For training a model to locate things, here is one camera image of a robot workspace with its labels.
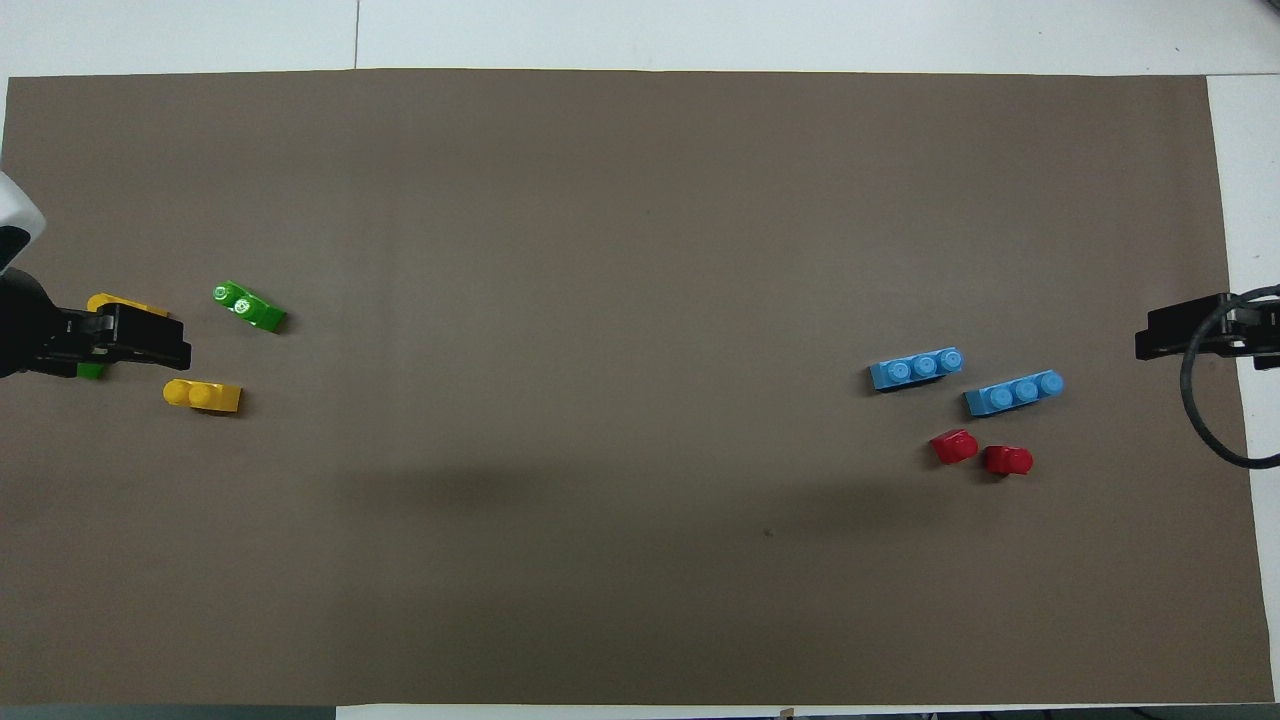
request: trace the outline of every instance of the blue lego brick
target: blue lego brick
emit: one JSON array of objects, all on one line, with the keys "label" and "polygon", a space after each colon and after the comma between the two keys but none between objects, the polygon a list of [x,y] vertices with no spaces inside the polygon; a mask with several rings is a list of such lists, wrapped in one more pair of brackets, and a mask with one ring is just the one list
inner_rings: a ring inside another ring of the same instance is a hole
[{"label": "blue lego brick", "polygon": [[884,392],[959,373],[961,368],[964,355],[955,347],[943,347],[872,365],[872,384]]},{"label": "blue lego brick", "polygon": [[964,398],[969,401],[969,413],[974,418],[982,418],[1030,405],[1044,397],[1053,397],[1062,392],[1062,375],[1053,370],[1044,370],[1025,378],[1014,378],[984,388],[970,389],[964,393]]}]

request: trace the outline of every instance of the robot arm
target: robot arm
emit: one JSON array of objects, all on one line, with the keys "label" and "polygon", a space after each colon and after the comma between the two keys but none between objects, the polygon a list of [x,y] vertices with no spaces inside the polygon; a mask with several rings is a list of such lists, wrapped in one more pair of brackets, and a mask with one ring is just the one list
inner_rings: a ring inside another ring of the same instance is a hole
[{"label": "robot arm", "polygon": [[78,363],[191,368],[182,323],[116,302],[95,313],[58,307],[36,278],[10,268],[44,229],[45,217],[0,173],[0,378],[24,370],[73,378]]},{"label": "robot arm", "polygon": [[9,176],[0,173],[0,273],[45,232],[45,217]]}]

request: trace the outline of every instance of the brown paper mat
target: brown paper mat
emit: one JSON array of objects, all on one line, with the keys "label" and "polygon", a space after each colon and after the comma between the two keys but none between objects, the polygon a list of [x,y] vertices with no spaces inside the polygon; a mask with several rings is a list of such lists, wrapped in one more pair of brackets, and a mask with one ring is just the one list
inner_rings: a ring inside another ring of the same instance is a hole
[{"label": "brown paper mat", "polygon": [[56,301],[246,388],[0,383],[3,702],[1271,700],[1247,475],[1132,350],[1226,288],[1201,78],[28,78],[3,167]]}]

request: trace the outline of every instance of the black cable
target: black cable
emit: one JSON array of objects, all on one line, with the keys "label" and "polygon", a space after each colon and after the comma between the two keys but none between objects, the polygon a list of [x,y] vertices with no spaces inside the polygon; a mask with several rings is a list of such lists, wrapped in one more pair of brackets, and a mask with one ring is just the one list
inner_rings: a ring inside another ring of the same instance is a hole
[{"label": "black cable", "polygon": [[1280,452],[1268,457],[1247,457],[1244,455],[1236,455],[1222,445],[1222,441],[1217,439],[1217,437],[1210,432],[1208,425],[1204,424],[1204,419],[1201,418],[1199,410],[1196,407],[1196,397],[1192,395],[1192,370],[1196,368],[1196,354],[1199,352],[1199,346],[1204,342],[1204,337],[1208,334],[1210,328],[1215,327],[1231,310],[1244,307],[1253,300],[1272,295],[1280,295],[1280,284],[1251,290],[1244,295],[1239,295],[1233,300],[1219,305],[1217,310],[1210,313],[1210,316],[1204,318],[1204,322],[1196,328],[1196,333],[1192,334],[1192,341],[1187,346],[1187,352],[1183,355],[1181,370],[1178,373],[1178,387],[1183,395],[1183,409],[1187,410],[1187,419],[1192,421],[1192,428],[1196,429],[1196,434],[1198,434],[1201,439],[1204,441],[1204,445],[1207,445],[1210,450],[1216,452],[1222,460],[1226,460],[1233,465],[1239,465],[1240,468],[1249,468],[1251,470],[1263,470],[1267,468],[1280,466]]}]

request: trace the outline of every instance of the lego brick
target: lego brick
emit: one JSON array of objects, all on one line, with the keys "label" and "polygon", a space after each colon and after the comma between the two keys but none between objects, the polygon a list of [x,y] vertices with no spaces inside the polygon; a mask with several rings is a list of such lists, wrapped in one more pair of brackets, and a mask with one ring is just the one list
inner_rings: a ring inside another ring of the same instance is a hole
[{"label": "lego brick", "polygon": [[983,457],[987,469],[1001,475],[1025,475],[1036,462],[1029,450],[1010,445],[993,445],[983,451]]},{"label": "lego brick", "polygon": [[963,368],[964,355],[955,347],[943,347],[872,365],[872,384],[884,392],[959,373]]},{"label": "lego brick", "polygon": [[969,402],[969,413],[974,418],[983,418],[1030,405],[1044,397],[1053,397],[1055,395],[1060,395],[1062,388],[1062,375],[1053,370],[1044,370],[1034,375],[1014,378],[984,388],[970,389],[964,393],[964,398]]},{"label": "lego brick", "polygon": [[146,310],[147,313],[154,313],[164,318],[169,316],[169,311],[164,307],[156,307],[155,305],[145,305],[136,300],[129,300],[128,297],[120,297],[118,295],[110,295],[108,292],[100,292],[91,296],[88,301],[84,302],[84,309],[90,313],[97,311],[99,307],[106,305],[108,302],[119,302],[120,305],[128,305],[131,307],[137,307],[138,310]]},{"label": "lego brick", "polygon": [[938,454],[938,460],[946,465],[978,455],[978,441],[965,429],[947,430],[931,439],[929,445]]},{"label": "lego brick", "polygon": [[239,410],[239,386],[205,383],[200,380],[172,379],[164,386],[164,398],[169,405],[234,413]]},{"label": "lego brick", "polygon": [[230,281],[214,288],[214,302],[227,307],[255,328],[273,333],[285,315],[284,310]]},{"label": "lego brick", "polygon": [[77,363],[76,364],[76,377],[88,378],[96,380],[102,377],[102,370],[106,370],[106,365],[101,363]]}]

